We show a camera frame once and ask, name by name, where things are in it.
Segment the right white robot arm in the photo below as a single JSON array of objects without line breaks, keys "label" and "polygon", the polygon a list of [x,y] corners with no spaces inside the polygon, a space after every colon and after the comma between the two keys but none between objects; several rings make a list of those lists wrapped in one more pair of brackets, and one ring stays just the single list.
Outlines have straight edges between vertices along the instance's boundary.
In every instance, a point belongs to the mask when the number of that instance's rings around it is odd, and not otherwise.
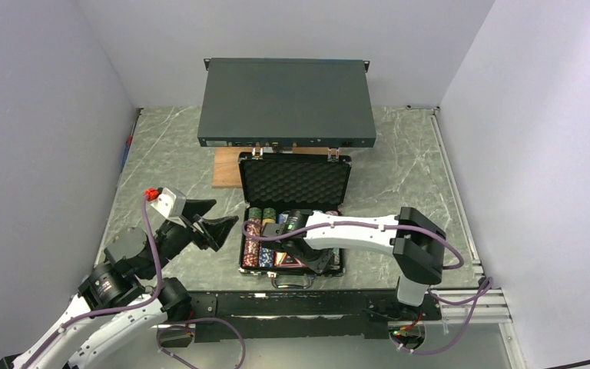
[{"label": "right white robot arm", "polygon": [[449,246],[443,231],[410,207],[377,218],[293,210],[284,222],[264,225],[256,239],[297,258],[316,273],[328,268],[336,248],[392,258],[400,269],[393,310],[402,319],[419,313],[427,289],[441,282]]}]

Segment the red triangle card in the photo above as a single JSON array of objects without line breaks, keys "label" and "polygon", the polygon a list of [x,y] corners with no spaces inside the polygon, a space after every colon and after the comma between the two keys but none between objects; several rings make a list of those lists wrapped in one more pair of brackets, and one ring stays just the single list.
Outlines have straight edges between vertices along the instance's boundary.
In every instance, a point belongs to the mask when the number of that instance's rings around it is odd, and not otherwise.
[{"label": "red triangle card", "polygon": [[291,257],[289,255],[289,264],[284,265],[283,267],[278,268],[305,268],[306,265],[299,261],[297,258]]}]

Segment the black poker chip case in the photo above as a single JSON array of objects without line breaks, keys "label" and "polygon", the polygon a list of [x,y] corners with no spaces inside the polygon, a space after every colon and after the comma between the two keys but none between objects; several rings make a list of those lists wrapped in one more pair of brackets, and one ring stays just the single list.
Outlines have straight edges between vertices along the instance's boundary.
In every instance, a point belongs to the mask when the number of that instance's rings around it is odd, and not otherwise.
[{"label": "black poker chip case", "polygon": [[280,284],[277,279],[286,275],[304,279],[300,288],[307,289],[317,277],[340,277],[346,270],[346,253],[334,249],[330,265],[322,273],[305,268],[278,268],[274,266],[275,251],[260,242],[257,267],[242,266],[245,238],[254,238],[247,233],[249,208],[262,210],[261,228],[267,223],[277,223],[279,214],[292,210],[338,211],[344,202],[350,172],[351,158],[347,155],[285,155],[264,154],[263,150],[242,152],[238,165],[241,187],[247,206],[241,226],[242,238],[239,256],[239,271],[242,274],[266,275],[277,289],[293,289],[294,284]]}]

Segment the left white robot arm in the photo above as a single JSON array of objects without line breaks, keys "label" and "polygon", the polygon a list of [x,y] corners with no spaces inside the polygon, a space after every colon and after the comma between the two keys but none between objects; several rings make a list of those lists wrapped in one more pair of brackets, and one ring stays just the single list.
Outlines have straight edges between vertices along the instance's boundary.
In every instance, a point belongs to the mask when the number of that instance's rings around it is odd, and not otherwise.
[{"label": "left white robot arm", "polygon": [[160,333],[214,319],[214,298],[191,295],[162,269],[192,244],[218,251],[239,218],[206,219],[215,200],[188,200],[150,188],[141,200],[144,228],[125,231],[105,248],[60,318],[29,349],[0,368],[90,368],[150,327]]}]

